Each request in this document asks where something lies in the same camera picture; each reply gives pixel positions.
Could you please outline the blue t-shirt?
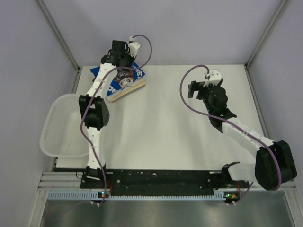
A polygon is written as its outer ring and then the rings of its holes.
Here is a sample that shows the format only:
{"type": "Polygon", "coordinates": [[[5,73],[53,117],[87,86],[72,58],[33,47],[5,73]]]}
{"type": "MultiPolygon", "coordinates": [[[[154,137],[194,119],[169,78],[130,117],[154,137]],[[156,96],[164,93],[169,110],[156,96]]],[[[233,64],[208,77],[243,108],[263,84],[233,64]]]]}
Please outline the blue t-shirt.
{"type": "Polygon", "coordinates": [[[103,79],[105,74],[113,68],[114,66],[106,63],[90,70],[95,78],[93,85],[86,93],[88,96],[93,96],[98,86],[102,85],[96,96],[106,97],[108,101],[112,102],[145,86],[145,72],[136,63],[131,65],[131,70],[118,69],[103,79]]]}

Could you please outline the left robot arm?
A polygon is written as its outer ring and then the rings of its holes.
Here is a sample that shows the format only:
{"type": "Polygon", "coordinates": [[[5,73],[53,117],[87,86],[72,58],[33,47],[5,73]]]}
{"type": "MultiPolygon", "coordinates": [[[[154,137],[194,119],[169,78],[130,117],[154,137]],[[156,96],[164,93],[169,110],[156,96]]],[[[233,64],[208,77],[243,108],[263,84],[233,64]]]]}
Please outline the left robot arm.
{"type": "Polygon", "coordinates": [[[100,147],[102,128],[109,122],[109,109],[105,97],[114,77],[121,70],[130,70],[140,44],[133,37],[128,42],[113,40],[111,49],[101,58],[101,64],[91,88],[79,96],[81,115],[80,131],[89,145],[89,160],[85,170],[87,177],[96,187],[107,183],[105,157],[100,147]]]}

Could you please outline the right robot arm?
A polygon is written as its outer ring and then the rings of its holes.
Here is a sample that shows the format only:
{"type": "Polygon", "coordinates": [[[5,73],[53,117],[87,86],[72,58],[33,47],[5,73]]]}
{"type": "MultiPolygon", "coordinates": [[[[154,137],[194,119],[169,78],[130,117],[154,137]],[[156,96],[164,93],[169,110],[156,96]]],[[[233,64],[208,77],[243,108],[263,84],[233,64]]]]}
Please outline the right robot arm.
{"type": "Polygon", "coordinates": [[[243,124],[227,107],[228,97],[220,84],[206,85],[192,81],[188,85],[188,98],[197,92],[208,111],[211,125],[222,134],[232,138],[253,157],[251,164],[234,161],[222,167],[221,182],[226,187],[238,181],[257,182],[266,190],[274,190],[297,177],[292,152],[287,142],[273,141],[243,124]]]}

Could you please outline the white plastic basket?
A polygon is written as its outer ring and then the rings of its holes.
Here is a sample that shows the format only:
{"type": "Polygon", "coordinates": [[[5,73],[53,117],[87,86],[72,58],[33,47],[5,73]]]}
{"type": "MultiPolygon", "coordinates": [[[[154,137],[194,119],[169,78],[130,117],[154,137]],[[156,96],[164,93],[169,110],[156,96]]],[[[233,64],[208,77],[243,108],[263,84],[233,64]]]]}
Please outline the white plastic basket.
{"type": "Polygon", "coordinates": [[[52,103],[39,141],[45,155],[80,158],[89,154],[88,142],[80,131],[78,99],[77,94],[65,94],[52,103]]]}

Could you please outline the right aluminium frame post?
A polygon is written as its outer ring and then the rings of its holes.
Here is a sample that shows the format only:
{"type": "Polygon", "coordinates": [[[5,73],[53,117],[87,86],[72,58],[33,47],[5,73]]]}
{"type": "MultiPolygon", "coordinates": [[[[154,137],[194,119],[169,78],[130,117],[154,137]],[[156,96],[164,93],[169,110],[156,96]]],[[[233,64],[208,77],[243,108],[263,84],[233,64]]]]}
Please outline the right aluminium frame post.
{"type": "Polygon", "coordinates": [[[254,48],[252,54],[250,55],[248,61],[245,64],[245,67],[249,69],[253,62],[255,61],[256,57],[258,56],[259,52],[262,50],[263,46],[267,42],[267,39],[273,32],[275,26],[278,24],[280,18],[282,17],[283,13],[287,9],[290,0],[281,0],[276,11],[274,12],[272,18],[270,19],[269,23],[266,26],[262,36],[260,37],[256,47],[254,48]]]}

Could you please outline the aluminium frame post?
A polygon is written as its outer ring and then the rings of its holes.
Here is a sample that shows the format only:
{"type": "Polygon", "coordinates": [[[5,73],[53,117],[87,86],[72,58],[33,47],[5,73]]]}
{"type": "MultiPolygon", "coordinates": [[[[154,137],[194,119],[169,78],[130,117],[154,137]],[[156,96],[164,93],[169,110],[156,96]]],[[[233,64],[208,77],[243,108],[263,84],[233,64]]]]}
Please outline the aluminium frame post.
{"type": "Polygon", "coordinates": [[[35,0],[35,3],[39,7],[40,11],[42,12],[43,16],[45,17],[52,33],[54,34],[56,41],[60,45],[62,51],[64,52],[65,56],[67,57],[68,61],[72,65],[75,71],[79,71],[80,67],[76,62],[73,54],[71,53],[63,35],[61,34],[55,20],[53,19],[49,9],[47,8],[45,2],[43,0],[35,0]]]}
{"type": "Polygon", "coordinates": [[[260,37],[256,47],[254,48],[252,54],[250,55],[248,61],[245,64],[245,67],[249,69],[253,62],[255,61],[256,57],[258,56],[259,52],[262,50],[263,46],[267,42],[267,39],[273,32],[275,26],[278,24],[280,18],[282,17],[283,13],[287,9],[290,0],[281,0],[276,11],[274,12],[272,18],[270,19],[269,23],[266,26],[262,36],[260,37]]]}

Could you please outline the left aluminium frame post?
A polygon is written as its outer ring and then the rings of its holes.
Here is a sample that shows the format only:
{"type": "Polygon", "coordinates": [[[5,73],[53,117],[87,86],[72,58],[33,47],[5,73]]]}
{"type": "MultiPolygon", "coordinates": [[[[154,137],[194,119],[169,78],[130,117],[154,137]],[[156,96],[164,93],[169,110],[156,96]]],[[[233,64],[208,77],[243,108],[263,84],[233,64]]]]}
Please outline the left aluminium frame post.
{"type": "Polygon", "coordinates": [[[67,57],[68,61],[72,65],[75,71],[79,71],[80,67],[76,62],[73,54],[71,53],[63,35],[61,34],[55,20],[53,19],[49,9],[47,8],[45,2],[43,0],[35,0],[35,3],[39,7],[40,11],[42,12],[43,16],[45,17],[52,33],[54,34],[56,41],[60,45],[62,51],[64,52],[65,56],[67,57]]]}

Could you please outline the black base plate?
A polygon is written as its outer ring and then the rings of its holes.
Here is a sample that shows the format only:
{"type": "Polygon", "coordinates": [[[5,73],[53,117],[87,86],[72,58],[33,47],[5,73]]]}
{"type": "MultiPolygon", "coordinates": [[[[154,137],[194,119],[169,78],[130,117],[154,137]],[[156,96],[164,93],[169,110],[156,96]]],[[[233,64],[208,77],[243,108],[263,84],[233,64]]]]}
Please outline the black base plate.
{"type": "Polygon", "coordinates": [[[106,189],[112,196],[213,195],[238,185],[222,171],[107,169],[103,174],[89,168],[80,183],[82,189],[106,189]]]}

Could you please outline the aluminium front rail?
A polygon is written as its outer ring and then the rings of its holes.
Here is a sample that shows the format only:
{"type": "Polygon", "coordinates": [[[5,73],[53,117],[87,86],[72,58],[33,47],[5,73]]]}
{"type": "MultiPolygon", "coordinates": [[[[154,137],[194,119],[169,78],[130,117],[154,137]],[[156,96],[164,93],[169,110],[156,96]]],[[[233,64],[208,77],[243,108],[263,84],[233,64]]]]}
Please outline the aluminium front rail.
{"type": "MultiPolygon", "coordinates": [[[[80,172],[43,172],[38,189],[80,189],[82,173],[80,172]]],[[[290,181],[281,185],[280,191],[297,189],[295,182],[290,181]]],[[[254,183],[251,190],[264,191],[258,183],[254,183]]]]}

